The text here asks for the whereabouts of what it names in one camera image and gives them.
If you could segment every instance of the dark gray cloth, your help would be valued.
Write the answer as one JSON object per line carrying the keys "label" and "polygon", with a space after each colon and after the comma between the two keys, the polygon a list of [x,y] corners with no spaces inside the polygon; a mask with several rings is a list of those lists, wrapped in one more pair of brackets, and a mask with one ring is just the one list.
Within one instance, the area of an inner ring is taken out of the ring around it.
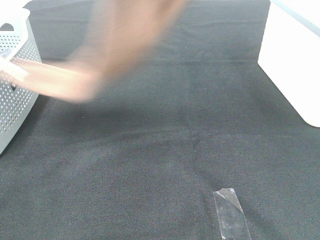
{"label": "dark gray cloth", "polygon": [[[41,56],[65,58],[91,2],[35,4]],[[95,101],[40,96],[0,158],[0,239],[221,239],[220,188],[253,240],[320,239],[320,130],[257,64],[269,4],[192,1]]]}

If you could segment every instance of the table surface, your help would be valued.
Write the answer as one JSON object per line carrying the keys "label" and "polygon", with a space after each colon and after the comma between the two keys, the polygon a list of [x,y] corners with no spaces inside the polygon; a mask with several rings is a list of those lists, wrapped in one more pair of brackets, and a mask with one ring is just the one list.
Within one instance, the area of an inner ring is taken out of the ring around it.
{"label": "table surface", "polygon": [[[220,239],[221,188],[253,240],[320,239],[320,129],[257,64],[269,5],[191,1],[95,101],[40,96],[0,158],[0,239]],[[28,4],[44,60],[80,44],[91,6]]]}

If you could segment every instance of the tape piece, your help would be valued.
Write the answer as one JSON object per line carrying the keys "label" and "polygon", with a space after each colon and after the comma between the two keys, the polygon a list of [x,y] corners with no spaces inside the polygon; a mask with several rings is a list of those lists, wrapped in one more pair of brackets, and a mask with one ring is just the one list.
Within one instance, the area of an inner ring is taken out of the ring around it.
{"label": "tape piece", "polygon": [[251,240],[246,217],[233,188],[213,193],[223,240]]}

